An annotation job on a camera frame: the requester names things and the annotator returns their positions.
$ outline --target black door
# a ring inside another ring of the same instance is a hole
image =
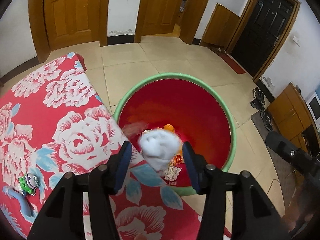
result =
[[[293,5],[286,0],[258,0],[231,56],[251,76],[267,60],[290,18]]]

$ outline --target door frame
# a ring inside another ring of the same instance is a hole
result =
[[[44,0],[28,0],[29,22],[33,44],[38,60],[43,63],[50,55],[51,49],[44,19]],[[107,21],[109,0],[100,0],[99,42],[100,47],[107,46]]]
[[[256,4],[257,4],[258,0],[248,0],[244,11],[240,17],[239,20],[239,25],[233,35],[233,37],[231,38],[230,43],[228,44],[227,48],[226,48],[226,53],[227,54],[231,54],[232,50],[234,49],[236,43],[238,42],[245,26],[247,25],[249,18],[253,12],[253,9],[255,8]],[[254,82],[257,82],[259,80],[259,78],[262,76],[262,74],[266,71],[266,69],[268,68],[268,66],[271,64],[271,62],[274,60],[274,58],[276,57],[277,53],[279,52],[279,50],[281,49],[282,45],[284,44],[286,38],[288,37],[292,26],[296,20],[299,8],[300,8],[300,2],[298,0],[287,0],[288,2],[293,4],[293,10],[292,13],[290,15],[289,21],[287,22],[287,25],[284,28],[283,34],[281,35],[279,41],[277,42],[277,44],[275,45],[275,47],[273,48],[272,52],[270,53],[270,55],[268,56],[268,58],[266,59],[266,61],[263,63],[263,65],[261,66],[261,68],[259,69],[259,71],[257,72],[257,74],[252,78],[252,80]]]
[[[181,31],[180,39],[183,40],[186,44],[192,44],[193,38],[196,35],[196,31],[200,24],[202,15],[207,6],[208,0],[192,0],[192,3],[186,11],[184,12],[182,22],[181,22]],[[144,24],[144,19],[146,17],[148,0],[140,0],[139,11],[137,17],[137,25],[134,35],[134,42],[140,42],[142,37],[142,29]]]

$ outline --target doorway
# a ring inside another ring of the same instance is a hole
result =
[[[142,36],[179,37],[191,44],[208,0],[140,0],[134,42]]]
[[[100,0],[44,0],[51,50],[99,40]]]
[[[254,77],[274,49],[293,11],[287,0],[258,0],[231,56]]]
[[[109,0],[28,0],[29,21],[39,62],[51,51],[99,41],[107,45]]]
[[[257,82],[288,37],[298,0],[248,0],[229,42],[230,54]]]

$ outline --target metal screw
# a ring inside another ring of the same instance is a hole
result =
[[[206,168],[209,170],[209,171],[214,171],[216,166],[214,166],[213,164],[207,164]]]
[[[70,179],[72,177],[72,172],[71,171],[67,172],[66,174],[64,174],[64,177],[66,179]]]
[[[107,165],[105,164],[101,164],[99,167],[98,167],[98,170],[99,171],[105,171],[107,169]]]
[[[248,171],[242,171],[242,172],[241,172],[241,175],[244,176],[245,178],[248,178],[248,177],[251,176],[251,173],[248,172]]]

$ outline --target green toy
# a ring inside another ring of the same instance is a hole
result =
[[[39,181],[36,175],[27,173],[19,178],[19,188],[23,197],[26,197],[27,193],[34,196],[37,187],[39,187]]]

